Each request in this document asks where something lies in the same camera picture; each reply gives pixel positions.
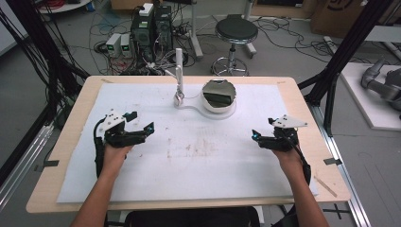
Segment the black chair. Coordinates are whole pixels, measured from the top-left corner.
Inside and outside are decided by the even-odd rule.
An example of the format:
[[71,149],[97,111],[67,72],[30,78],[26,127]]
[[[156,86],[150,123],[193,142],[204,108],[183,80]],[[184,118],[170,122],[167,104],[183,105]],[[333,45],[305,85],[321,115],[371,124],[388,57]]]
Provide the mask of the black chair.
[[124,227],[260,227],[251,207],[132,211]]

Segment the white table leg frame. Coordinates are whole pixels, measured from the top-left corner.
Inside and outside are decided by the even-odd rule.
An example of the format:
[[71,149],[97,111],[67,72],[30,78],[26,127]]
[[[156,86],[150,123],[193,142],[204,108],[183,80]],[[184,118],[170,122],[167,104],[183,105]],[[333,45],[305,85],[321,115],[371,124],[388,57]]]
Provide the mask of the white table leg frame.
[[191,30],[189,31],[190,42],[193,47],[195,57],[197,61],[203,58],[203,52],[197,36],[197,0],[191,1]]

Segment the wooden table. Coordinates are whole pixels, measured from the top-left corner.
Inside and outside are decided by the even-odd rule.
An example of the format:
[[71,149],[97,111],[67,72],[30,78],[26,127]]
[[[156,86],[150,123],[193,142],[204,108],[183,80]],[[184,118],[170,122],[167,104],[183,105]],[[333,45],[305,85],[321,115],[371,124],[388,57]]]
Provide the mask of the wooden table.
[[[207,82],[206,77],[187,77],[183,81],[183,91],[185,86],[198,84],[200,87]],[[311,165],[312,182],[311,189],[315,198],[319,202],[348,201],[350,193],[342,179],[336,165],[327,166],[324,159],[331,157],[326,143],[323,140],[320,130],[315,123],[311,112],[307,108],[304,98],[298,86],[292,78],[275,77],[232,77],[230,81],[234,85],[238,84],[257,84],[275,85],[278,87],[282,99],[287,108],[286,114],[308,123],[307,127],[298,130],[302,152]],[[88,116],[94,107],[99,89],[107,83],[123,84],[173,84],[177,86],[174,78],[168,76],[92,76],[86,80],[83,88],[78,95],[78,99],[70,113],[68,120],[61,131],[61,135],[50,155],[52,160],[60,160],[58,166],[46,167],[35,189],[26,205],[30,213],[53,213],[77,211],[82,202],[60,203],[57,198],[61,192],[67,167],[69,165],[73,151],[75,150],[81,132],[86,124]],[[333,189],[338,196],[333,197],[315,179],[319,177]],[[168,209],[168,208],[195,208],[195,207],[221,207],[221,206],[243,206],[243,205],[262,205],[275,203],[290,203],[289,198],[244,198],[244,199],[208,199],[208,200],[188,200],[188,201],[113,201],[110,207],[113,210],[142,210],[142,209]]]

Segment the white foam mat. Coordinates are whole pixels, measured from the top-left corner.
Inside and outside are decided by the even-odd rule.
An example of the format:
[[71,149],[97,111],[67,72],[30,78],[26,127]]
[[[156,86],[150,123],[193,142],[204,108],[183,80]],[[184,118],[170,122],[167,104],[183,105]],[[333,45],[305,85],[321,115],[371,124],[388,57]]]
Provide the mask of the white foam mat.
[[136,111],[126,126],[155,132],[129,153],[113,188],[113,201],[188,201],[208,199],[289,198],[288,180],[274,154],[252,139],[270,136],[270,118],[287,108],[275,85],[238,84],[236,107],[226,119],[201,115],[201,86],[185,86],[184,108],[173,104],[173,84],[107,83],[72,153],[60,203],[82,202],[96,181],[93,130],[110,110]]

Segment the white platform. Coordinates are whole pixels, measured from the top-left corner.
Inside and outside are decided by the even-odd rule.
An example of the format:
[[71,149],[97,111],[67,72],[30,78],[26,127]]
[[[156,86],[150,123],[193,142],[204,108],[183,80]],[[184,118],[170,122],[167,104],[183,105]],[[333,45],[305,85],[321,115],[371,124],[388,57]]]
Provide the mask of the white platform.
[[382,99],[378,93],[360,85],[362,74],[371,67],[368,63],[348,63],[341,72],[341,78],[361,110],[371,129],[401,131],[401,112]]

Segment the cardboard box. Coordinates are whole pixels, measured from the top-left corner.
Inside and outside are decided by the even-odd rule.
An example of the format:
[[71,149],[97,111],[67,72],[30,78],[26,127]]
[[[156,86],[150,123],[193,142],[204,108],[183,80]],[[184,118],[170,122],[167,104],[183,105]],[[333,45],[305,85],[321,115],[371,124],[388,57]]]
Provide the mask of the cardboard box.
[[311,17],[311,32],[344,38],[366,4],[365,0],[319,0]]

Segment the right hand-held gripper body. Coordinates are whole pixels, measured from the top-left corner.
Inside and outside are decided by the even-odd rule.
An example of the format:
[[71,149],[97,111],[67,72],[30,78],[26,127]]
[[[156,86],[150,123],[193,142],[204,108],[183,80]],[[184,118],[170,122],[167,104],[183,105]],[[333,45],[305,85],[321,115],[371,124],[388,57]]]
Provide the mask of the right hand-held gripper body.
[[308,123],[284,114],[277,118],[273,126],[273,137],[263,136],[257,144],[260,148],[287,152],[299,145],[297,129],[307,127]]

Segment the white power supply box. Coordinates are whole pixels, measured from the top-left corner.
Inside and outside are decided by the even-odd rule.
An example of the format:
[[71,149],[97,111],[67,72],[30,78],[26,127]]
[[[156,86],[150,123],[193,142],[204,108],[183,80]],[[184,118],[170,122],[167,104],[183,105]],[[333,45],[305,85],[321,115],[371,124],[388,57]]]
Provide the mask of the white power supply box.
[[131,58],[131,38],[128,33],[121,35],[121,52],[124,58]]
[[106,47],[109,55],[112,58],[117,58],[121,53],[121,35],[114,33],[106,42]]

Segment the black computer tower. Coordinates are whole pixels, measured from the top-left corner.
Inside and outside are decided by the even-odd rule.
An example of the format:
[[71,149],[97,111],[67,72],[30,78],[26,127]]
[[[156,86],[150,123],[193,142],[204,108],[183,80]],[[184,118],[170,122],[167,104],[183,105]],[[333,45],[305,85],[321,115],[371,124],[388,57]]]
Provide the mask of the black computer tower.
[[154,20],[159,47],[164,50],[171,50],[173,47],[171,6],[159,6],[155,10]]
[[137,47],[137,58],[154,61],[153,45],[155,42],[154,5],[144,3],[134,10],[131,23],[131,35]]

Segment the person's left hand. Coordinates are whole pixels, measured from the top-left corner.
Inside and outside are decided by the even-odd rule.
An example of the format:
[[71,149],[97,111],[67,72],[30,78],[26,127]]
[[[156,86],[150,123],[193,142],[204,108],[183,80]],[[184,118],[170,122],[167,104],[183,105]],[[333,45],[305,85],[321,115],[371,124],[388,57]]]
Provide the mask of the person's left hand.
[[117,174],[131,150],[132,146],[114,148],[107,145],[105,147],[103,171],[107,174]]

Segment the thin wooden stick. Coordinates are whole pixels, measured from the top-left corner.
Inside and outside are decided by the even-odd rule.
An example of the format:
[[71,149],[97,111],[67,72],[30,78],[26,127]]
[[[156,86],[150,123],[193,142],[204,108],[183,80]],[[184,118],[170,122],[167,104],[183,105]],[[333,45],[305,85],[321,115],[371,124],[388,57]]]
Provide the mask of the thin wooden stick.
[[329,185],[328,184],[326,184],[323,180],[321,180],[319,177],[317,177],[317,176],[314,176],[314,179],[323,187],[323,188],[325,188],[333,197],[337,197],[338,196],[338,194],[333,190],[333,189],[331,189],[330,187],[329,187]]

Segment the aluminium rail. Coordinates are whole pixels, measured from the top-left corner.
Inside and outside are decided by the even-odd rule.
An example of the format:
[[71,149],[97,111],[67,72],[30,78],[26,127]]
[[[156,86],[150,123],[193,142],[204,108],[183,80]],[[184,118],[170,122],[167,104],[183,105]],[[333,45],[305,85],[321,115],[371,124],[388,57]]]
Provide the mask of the aluminium rail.
[[28,140],[27,147],[23,148],[22,157],[16,163],[5,182],[0,186],[0,213],[9,203],[16,189],[33,166],[35,160],[42,152],[47,141],[53,134],[54,126],[43,126]]
[[345,185],[350,192],[351,198],[347,202],[347,206],[350,210],[355,225],[357,227],[372,227],[371,222],[369,221],[369,218],[364,210],[364,207],[359,199],[357,191],[348,173],[346,165],[341,157],[340,150],[336,144],[336,141],[323,127],[323,111],[320,107],[313,107],[311,105],[309,105],[309,110],[311,111],[312,116],[317,123],[321,135],[323,136],[324,142],[328,146],[328,149],[335,160],[335,165],[339,169],[342,179],[344,180]]

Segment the black round stool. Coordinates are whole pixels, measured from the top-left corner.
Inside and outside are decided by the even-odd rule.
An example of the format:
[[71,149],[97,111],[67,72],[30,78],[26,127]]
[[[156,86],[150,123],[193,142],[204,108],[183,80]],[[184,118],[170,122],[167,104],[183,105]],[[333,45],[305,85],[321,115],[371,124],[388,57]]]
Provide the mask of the black round stool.
[[230,14],[217,23],[215,33],[218,38],[230,44],[231,47],[227,57],[220,57],[212,63],[211,72],[216,76],[223,74],[235,76],[237,73],[241,73],[242,77],[247,77],[249,75],[248,66],[235,56],[235,47],[250,44],[257,38],[258,28],[256,25],[239,14]]

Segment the black case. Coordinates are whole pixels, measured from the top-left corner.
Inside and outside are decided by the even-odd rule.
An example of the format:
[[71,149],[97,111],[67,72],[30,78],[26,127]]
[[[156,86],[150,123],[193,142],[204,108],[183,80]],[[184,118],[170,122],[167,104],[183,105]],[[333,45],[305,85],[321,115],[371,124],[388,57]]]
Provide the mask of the black case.
[[214,108],[228,107],[233,103],[232,97],[227,95],[204,93],[203,96],[206,101]]

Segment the white round base disc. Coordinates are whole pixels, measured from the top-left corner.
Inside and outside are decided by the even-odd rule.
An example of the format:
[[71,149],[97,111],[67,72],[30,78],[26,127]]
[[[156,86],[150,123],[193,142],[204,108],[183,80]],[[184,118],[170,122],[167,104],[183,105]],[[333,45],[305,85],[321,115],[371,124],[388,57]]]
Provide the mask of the white round base disc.
[[231,117],[235,113],[236,102],[228,107],[214,108],[207,102],[202,102],[200,114],[212,120],[223,120]]

